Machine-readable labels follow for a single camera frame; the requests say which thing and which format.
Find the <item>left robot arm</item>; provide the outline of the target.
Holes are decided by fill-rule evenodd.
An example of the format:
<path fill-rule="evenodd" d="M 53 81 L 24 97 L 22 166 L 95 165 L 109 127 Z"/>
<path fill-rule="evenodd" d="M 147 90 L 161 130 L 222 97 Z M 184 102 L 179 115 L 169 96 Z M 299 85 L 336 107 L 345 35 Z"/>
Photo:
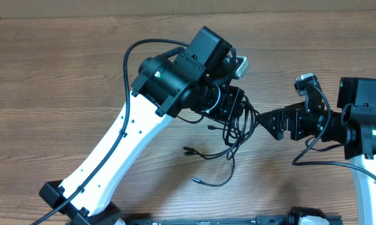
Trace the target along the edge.
<path fill-rule="evenodd" d="M 125 105 L 92 153 L 67 178 L 46 182 L 40 197 L 72 224 L 121 224 L 111 197 L 143 149 L 183 109 L 231 124 L 244 97 L 231 81 L 248 69 L 248 59 L 207 27 L 188 44 L 174 41 L 125 83 Z"/>

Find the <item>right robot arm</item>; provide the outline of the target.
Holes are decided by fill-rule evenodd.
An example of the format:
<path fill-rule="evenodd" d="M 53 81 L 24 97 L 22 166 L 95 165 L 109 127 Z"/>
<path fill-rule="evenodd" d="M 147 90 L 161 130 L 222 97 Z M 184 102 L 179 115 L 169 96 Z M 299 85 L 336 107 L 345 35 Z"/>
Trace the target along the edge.
<path fill-rule="evenodd" d="M 345 162 L 325 161 L 325 166 L 349 168 L 355 184 L 359 224 L 376 224 L 376 79 L 343 77 L 334 112 L 322 92 L 317 76 L 308 73 L 294 81 L 295 90 L 305 100 L 265 112 L 257 120 L 276 140 L 290 131 L 291 139 L 307 139 L 306 148 L 293 161 L 301 161 L 318 141 L 335 141 L 343 147 Z"/>

